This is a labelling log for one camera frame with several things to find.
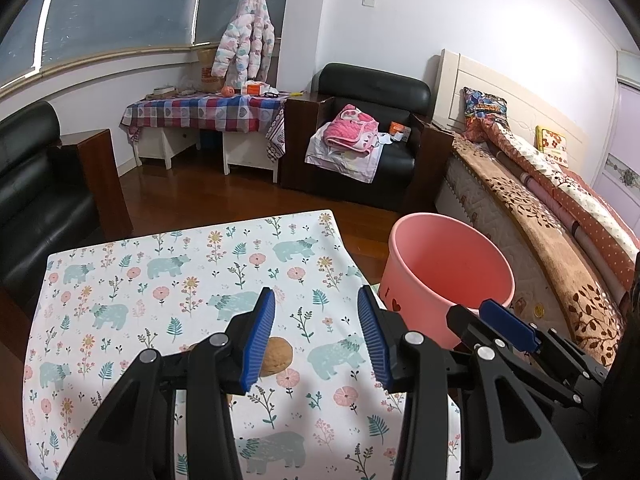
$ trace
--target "hanging jacket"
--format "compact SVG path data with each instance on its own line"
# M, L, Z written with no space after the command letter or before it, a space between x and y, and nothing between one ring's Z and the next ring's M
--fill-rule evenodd
M211 75L227 75L226 84L236 89L242 88L248 79L264 81L274 41L266 0L240 0L220 41Z

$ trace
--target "bed headboard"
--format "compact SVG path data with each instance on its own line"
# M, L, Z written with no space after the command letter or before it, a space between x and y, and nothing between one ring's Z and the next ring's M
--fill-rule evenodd
M536 137L537 125L564 134L569 168L581 173L587 138L573 121L515 81L450 50L443 50L440 56L434 123L456 132L464 131L465 86L504 98L511 131L531 144Z

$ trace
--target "pink trash can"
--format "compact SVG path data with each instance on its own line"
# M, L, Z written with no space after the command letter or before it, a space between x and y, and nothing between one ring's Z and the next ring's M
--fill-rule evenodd
M448 216L414 213L399 219L389 236L389 258L378 294L417 330L443 348L460 339L447 327L449 307L477 313L492 298L507 307L515 283L507 260L484 235Z

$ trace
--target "tablecloth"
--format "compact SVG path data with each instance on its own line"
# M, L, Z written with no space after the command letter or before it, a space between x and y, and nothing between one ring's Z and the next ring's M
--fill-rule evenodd
M249 95L222 97L220 94L194 94L182 98L142 100L124 110L129 139L138 142L144 126L203 128L219 132L260 132L270 142L272 160L284 154L284 120L271 123L282 109L286 96L270 98Z
M271 335L289 341L294 356L287 370L232 400L244 478L390 479L404 395L387 394L373 376L356 306L364 283L330 211L53 254L24 367L30 467L41 479L57 476L87 421L141 350L184 351L224 331L270 286L276 295ZM318 358L329 349L331 360ZM179 392L177 479L187 473L185 408ZM449 478L457 479L460 418L450 399L442 408L449 409ZM270 449L281 440L296 452L279 456Z

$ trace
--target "brown round object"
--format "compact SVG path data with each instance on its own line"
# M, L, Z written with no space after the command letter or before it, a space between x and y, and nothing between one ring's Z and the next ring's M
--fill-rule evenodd
M293 348L286 339L270 337L264 351L260 377L268 377L286 370L293 361Z

